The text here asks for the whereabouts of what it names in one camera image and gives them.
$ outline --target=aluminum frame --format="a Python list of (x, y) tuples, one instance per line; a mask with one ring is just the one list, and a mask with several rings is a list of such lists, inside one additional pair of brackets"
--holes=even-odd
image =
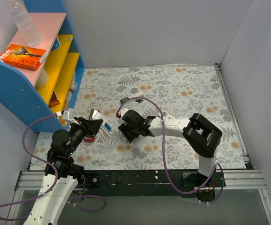
[[(22, 200), (24, 191), (40, 190), (43, 180), (43, 172), (20, 172), (13, 202)], [(261, 170), (225, 170), (226, 187), (224, 189), (258, 189), (263, 207), (271, 225), (271, 201), (267, 184)], [(18, 215), (20, 205), (11, 207), (8, 217), (15, 218)], [(15, 221), (8, 221), (6, 225), (14, 225)]]
[(236, 132), (236, 135), (237, 135), (238, 139), (240, 140), (242, 151), (245, 154), (245, 156), (248, 156), (248, 152), (247, 152), (247, 149), (245, 147), (243, 137), (242, 137), (242, 134), (241, 134), (240, 129), (239, 129), (238, 122), (237, 122), (237, 120), (235, 118), (235, 114), (234, 114), (234, 111), (233, 111), (233, 106), (232, 106), (232, 104), (230, 102), (230, 99), (229, 99), (229, 96), (228, 96), (228, 93), (227, 93), (227, 90), (226, 90), (226, 87), (225, 87), (225, 84), (224, 84), (224, 81), (223, 81), (223, 76), (222, 76), (221, 71), (220, 71), (220, 65), (218, 63), (215, 63), (214, 67), (215, 67), (217, 76), (219, 78), (219, 82), (220, 82), (220, 85), (221, 85), (221, 88), (222, 88), (222, 91), (223, 91), (223, 95), (224, 95), (224, 98), (225, 98), (225, 101), (226, 101), (226, 105), (227, 105), (227, 107), (228, 107), (228, 109), (229, 109), (229, 111), (231, 113), (233, 125), (236, 128), (235, 132)]

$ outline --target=shelf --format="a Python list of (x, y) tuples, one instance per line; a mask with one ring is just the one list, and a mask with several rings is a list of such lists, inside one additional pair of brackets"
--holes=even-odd
[(54, 89), (60, 104), (51, 108), (53, 113), (63, 110), (78, 58), (79, 53), (68, 53), (66, 56), (64, 65), (62, 66), (60, 76)]
[[(64, 42), (68, 37), (73, 37), (73, 35), (58, 35), (57, 36), (60, 40), (60, 42)], [(38, 93), (43, 98), (43, 100), (46, 102), (46, 104), (49, 104), (49, 101), (51, 99), (54, 87), (56, 85), (56, 82), (59, 78), (61, 68), (64, 64), (66, 55), (68, 53), (69, 47), (71, 45), (71, 41), (67, 41), (64, 44), (60, 45), (56, 50), (51, 51), (47, 61), (44, 65), (44, 69), (47, 72), (49, 76), (48, 83), (41, 89), (38, 89)]]
[(75, 106), (75, 102), (77, 100), (77, 96), (78, 96), (78, 91), (79, 91), (79, 88), (80, 88), (80, 84), (81, 84), (81, 80), (83, 79), (83, 73), (84, 73), (84, 68), (82, 67), (77, 67), (76, 70), (76, 83), (77, 83), (77, 88), (76, 88), (76, 91), (75, 92), (72, 92), (72, 97), (71, 97), (71, 100), (69, 102), (69, 108), (72, 108), (74, 109), (74, 106)]
[[(42, 43), (35, 46), (35, 48), (44, 49), (50, 52), (56, 36), (60, 31), (61, 25), (66, 18), (66, 13), (29, 13), (29, 15), (31, 16), (42, 38)], [(19, 30), (9, 44), (28, 46), (23, 34)], [(37, 71), (21, 68), (16, 69), (23, 73), (30, 83), (35, 86), (44, 64), (45, 61), (37, 69)]]

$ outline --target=floral tablecloth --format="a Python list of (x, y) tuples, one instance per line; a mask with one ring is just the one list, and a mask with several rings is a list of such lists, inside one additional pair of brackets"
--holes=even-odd
[[(93, 144), (80, 144), (72, 155), (86, 170), (163, 169), (161, 137), (138, 137), (131, 144), (119, 132), (115, 117), (120, 99), (139, 91), (175, 118), (201, 113), (223, 132), (217, 161), (224, 168), (245, 168), (242, 149), (214, 67), (134, 67), (86, 69), (75, 105), (75, 114), (88, 118), (91, 109), (101, 110), (114, 128), (112, 137), (100, 131)], [(157, 115), (148, 102), (126, 104), (142, 116)], [(47, 157), (52, 134), (40, 133), (33, 153)], [(166, 137), (170, 169), (196, 169), (198, 155), (185, 139)], [(32, 159), (30, 170), (44, 170)]]

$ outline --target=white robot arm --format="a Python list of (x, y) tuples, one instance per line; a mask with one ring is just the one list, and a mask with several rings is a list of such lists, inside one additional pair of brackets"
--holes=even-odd
[(86, 182), (84, 167), (74, 164), (71, 157), (77, 146), (85, 137), (94, 137), (103, 120), (86, 120), (82, 117), (71, 117), (65, 111), (63, 119), (72, 123), (70, 131), (58, 130), (52, 135), (51, 148), (47, 153), (47, 160), (57, 171), (57, 183), (53, 189), (45, 194), (55, 181), (56, 174), (50, 166), (46, 166), (39, 195), (25, 225), (56, 225), (70, 194), (76, 187)]
[[(131, 143), (139, 135), (163, 135), (162, 120), (155, 116), (144, 119), (134, 110), (123, 108), (120, 114), (124, 124), (119, 130)], [(222, 132), (201, 114), (194, 113), (189, 119), (166, 119), (166, 136), (185, 138), (199, 155), (198, 173), (208, 177), (215, 165), (217, 147), (220, 144)]]

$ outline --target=cable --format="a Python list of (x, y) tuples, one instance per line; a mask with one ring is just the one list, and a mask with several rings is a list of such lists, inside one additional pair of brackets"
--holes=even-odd
[[(45, 191), (45, 194), (47, 194), (49, 191), (51, 191), (51, 190), (54, 188), (54, 186), (55, 186), (55, 184), (56, 184), (56, 182), (57, 182), (57, 179), (58, 179), (58, 172), (57, 172), (57, 169), (56, 169), (55, 166), (53, 166), (53, 165), (52, 165), (51, 163), (49, 163), (48, 161), (46, 161), (46, 160), (44, 160), (44, 159), (42, 159), (42, 158), (39, 158), (39, 157), (35, 156), (34, 154), (32, 154), (31, 152), (29, 152), (29, 151), (27, 150), (26, 145), (25, 145), (25, 137), (26, 137), (27, 131), (28, 131), (34, 124), (36, 124), (36, 123), (38, 123), (38, 122), (40, 122), (40, 121), (43, 121), (43, 120), (52, 118), (52, 117), (54, 117), (54, 116), (56, 116), (56, 114), (53, 114), (53, 115), (50, 115), (50, 116), (46, 116), (46, 117), (40, 118), (40, 119), (38, 119), (38, 120), (32, 122), (31, 124), (29, 124), (29, 125), (26, 127), (26, 129), (25, 129), (25, 131), (24, 131), (24, 133), (23, 133), (23, 136), (22, 136), (22, 145), (23, 145), (23, 148), (24, 148), (25, 152), (26, 152), (28, 155), (30, 155), (31, 157), (34, 157), (34, 158), (36, 158), (37, 160), (42, 161), (42, 162), (46, 163), (47, 165), (51, 166), (52, 169), (53, 169), (54, 172), (55, 172), (55, 180), (54, 180), (53, 184), (51, 185), (51, 187)], [(22, 201), (18, 201), (18, 202), (11, 202), (11, 203), (2, 204), (2, 205), (0, 205), (0, 208), (6, 207), (6, 206), (11, 206), (11, 205), (17, 205), (17, 204), (21, 204), (21, 203), (26, 203), (26, 202), (30, 202), (30, 201), (34, 201), (34, 200), (36, 200), (36, 199), (38, 199), (38, 198), (40, 198), (40, 197), (42, 197), (42, 196), (43, 196), (43, 195), (38, 195), (38, 196), (33, 197), (33, 198), (30, 198), (30, 199), (26, 199), (26, 200), (22, 200)], [(83, 210), (86, 210), (86, 211), (88, 211), (88, 212), (97, 212), (97, 211), (100, 211), (100, 210), (102, 210), (102, 209), (105, 208), (105, 206), (106, 206), (106, 199), (105, 199), (105, 198), (103, 198), (103, 197), (101, 197), (101, 196), (96, 196), (96, 195), (88, 195), (87, 197), (90, 197), (90, 198), (100, 198), (100, 199), (102, 199), (102, 200), (105, 202), (105, 204), (104, 204), (103, 207), (101, 207), (101, 208), (98, 209), (98, 210), (89, 210), (89, 209), (86, 209), (86, 208), (84, 208), (84, 207), (82, 207), (82, 206), (79, 206), (79, 205), (77, 205), (77, 204), (76, 204), (76, 205), (77, 205), (79, 208), (82, 208)], [(25, 218), (27, 218), (27, 217), (28, 217), (28, 216), (24, 216), (24, 217), (20, 217), (20, 218), (11, 218), (11, 219), (0, 217), (0, 220), (4, 220), (4, 221), (16, 221), (16, 220), (25, 219)]]
[(212, 183), (210, 184), (209, 189), (205, 190), (205, 192), (209, 192), (211, 186), (212, 186)]
[(223, 187), (224, 187), (224, 183), (225, 183), (225, 180), (224, 180), (224, 172), (223, 172), (223, 169), (221, 167), (221, 165), (219, 163), (216, 163), (210, 173), (210, 175), (208, 176), (208, 178), (205, 180), (205, 182), (200, 185), (197, 189), (193, 190), (193, 191), (188, 191), (188, 192), (184, 192), (184, 191), (180, 191), (172, 182), (171, 178), (170, 178), (170, 175), (168, 173), (168, 169), (167, 169), (167, 164), (166, 164), (166, 156), (165, 156), (165, 136), (166, 136), (166, 129), (165, 129), (165, 122), (164, 122), (164, 117), (163, 117), (163, 112), (162, 110), (158, 107), (158, 105), (156, 105), (154, 102), (152, 102), (151, 100), (145, 98), (145, 97), (132, 97), (130, 99), (128, 99), (126, 102), (124, 102), (118, 109), (118, 113), (120, 112), (121, 108), (129, 101), (131, 100), (135, 100), (135, 99), (143, 99), (143, 100), (146, 100), (150, 103), (152, 103), (157, 109), (158, 111), (160, 112), (160, 117), (161, 117), (161, 120), (162, 120), (162, 128), (163, 128), (163, 138), (162, 138), (162, 152), (163, 152), (163, 163), (164, 163), (164, 169), (165, 169), (165, 173), (166, 173), (166, 177), (169, 181), (169, 183), (171, 184), (171, 186), (173, 187), (173, 189), (175, 191), (177, 191), (178, 193), (182, 194), (182, 195), (191, 195), (191, 194), (194, 194), (196, 191), (199, 191), (201, 188), (203, 188), (207, 182), (211, 179), (212, 175), (214, 174), (216, 168), (217, 168), (217, 165), (219, 166), (220, 170), (221, 170), (221, 173), (222, 173), (222, 187), (221, 187), (221, 190), (218, 194), (218, 196), (212, 200), (211, 202), (207, 202), (207, 203), (214, 203), (222, 194), (222, 191), (223, 191)]
[(73, 197), (68, 198), (68, 200), (76, 199), (76, 198), (100, 198), (100, 199), (102, 199), (104, 201), (104, 205), (100, 209), (97, 209), (97, 210), (90, 210), (90, 209), (87, 209), (87, 208), (83, 207), (80, 204), (69, 201), (69, 203), (71, 203), (71, 204), (73, 204), (73, 205), (75, 205), (75, 206), (77, 206), (77, 207), (79, 207), (79, 208), (81, 208), (81, 209), (83, 209), (85, 211), (88, 211), (88, 212), (99, 212), (99, 211), (101, 211), (102, 209), (104, 209), (106, 207), (106, 199), (104, 197), (102, 197), (102, 196), (97, 196), (97, 195), (73, 196)]
[(216, 187), (216, 181), (214, 181), (214, 187), (212, 188), (212, 191), (215, 190)]

